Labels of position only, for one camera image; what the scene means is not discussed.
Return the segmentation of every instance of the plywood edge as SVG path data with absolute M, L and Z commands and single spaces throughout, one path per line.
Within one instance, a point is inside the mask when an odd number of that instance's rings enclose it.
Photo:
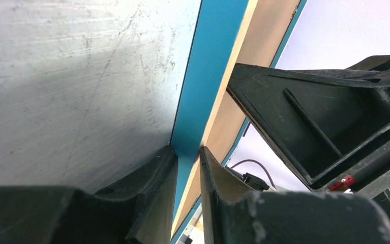
M 259 1 L 237 63 L 269 67 L 299 4 L 300 0 Z
M 246 116 L 234 102 L 232 97 L 225 93 L 223 101 L 217 112 L 216 120 L 213 123 L 211 134 L 206 142 L 206 146 L 216 157 L 219 162 L 222 162 L 227 156 L 230 149 L 234 146 L 241 126 L 244 123 Z M 179 227 L 185 220 L 187 214 L 191 211 L 196 200 L 201 193 L 200 182 L 200 167 L 196 165 L 196 172 L 191 179 L 192 184 L 189 187 L 188 193 L 184 196 L 186 201 L 178 208 L 178 212 L 184 218 L 179 218 L 173 224 L 175 228 Z
M 203 146 L 206 144 L 211 128 L 213 126 L 214 120 L 216 119 L 220 104 L 222 102 L 223 96 L 226 92 L 226 87 L 228 86 L 229 78 L 231 76 L 233 67 L 235 66 L 235 62 L 238 57 L 238 53 L 241 49 L 241 46 L 244 41 L 244 37 L 246 36 L 247 29 L 249 28 L 250 21 L 253 16 L 253 12 L 255 11 L 256 4 L 258 3 L 258 0 L 249 0 L 247 3 L 246 11 L 244 13 L 243 19 L 241 21 L 241 25 L 239 27 L 237 36 L 235 38 L 234 45 L 232 47 L 231 55 L 229 57 L 228 63 L 225 68 L 225 72 L 222 77 L 222 81 L 219 86 L 219 90 L 217 92 L 216 98 L 214 100 L 213 108 L 211 110 L 211 113 L 209 115 L 208 121 L 205 126 L 204 134 L 201 139 L 200 146 Z M 180 201 L 180 204 L 178 205 L 177 213 L 175 215 L 174 221 L 172 223 L 171 228 L 171 236 L 174 236 L 175 232 L 177 231 L 178 227 L 177 223 L 182 223 L 184 218 L 187 216 L 188 212 L 182 213 L 183 207 L 186 204 L 186 201 L 188 199 L 189 190 L 192 186 L 192 184 L 199 185 L 199 176 L 195 177 L 196 172 L 199 171 L 199 160 L 196 161 L 196 163 L 193 165 L 192 170 L 189 175 L 189 179 L 187 181 L 185 190 L 183 192 L 182 199 Z

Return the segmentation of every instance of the red component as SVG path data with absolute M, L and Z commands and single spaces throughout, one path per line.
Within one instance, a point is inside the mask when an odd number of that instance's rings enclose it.
M 352 175 L 348 174 L 341 181 L 338 181 L 333 186 L 331 186 L 329 191 L 345 191 L 354 183 L 355 179 L 353 179 Z

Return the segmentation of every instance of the blue edge tape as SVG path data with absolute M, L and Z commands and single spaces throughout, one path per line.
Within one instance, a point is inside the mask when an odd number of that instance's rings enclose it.
M 272 61 L 275 67 L 307 0 L 301 0 Z M 222 81 L 248 0 L 202 0 L 190 50 L 186 75 L 178 104 L 171 145 L 178 155 L 178 178 L 174 215 L 181 201 L 193 163 L 197 157 L 205 125 Z M 248 124 L 246 119 L 223 160 L 231 157 Z M 201 204 L 199 198 L 171 240 L 178 241 L 188 222 Z

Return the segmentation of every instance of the wire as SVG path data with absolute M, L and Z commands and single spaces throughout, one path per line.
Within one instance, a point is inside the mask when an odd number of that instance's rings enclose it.
M 268 170 L 265 168 L 265 166 L 263 166 L 261 163 L 259 163 L 258 161 L 256 160 L 253 160 L 253 159 L 246 159 L 246 160 L 243 160 L 243 161 L 239 161 L 238 163 L 232 165 L 230 168 L 233 169 L 235 168 L 236 166 L 242 164 L 242 163 L 245 163 L 245 162 L 253 162 L 259 166 L 262 167 L 263 171 L 265 171 L 266 173 L 266 176 L 268 176 L 268 179 L 269 179 L 269 182 L 271 182 L 271 186 L 273 186 L 274 188 L 276 188 L 276 185 L 274 184 L 273 182 L 273 179 L 271 178 L 271 175 L 268 173 Z

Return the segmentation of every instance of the scratched metal surface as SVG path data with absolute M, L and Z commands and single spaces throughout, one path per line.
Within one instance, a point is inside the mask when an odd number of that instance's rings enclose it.
M 166 145 L 199 4 L 0 1 L 0 185 L 93 192 Z

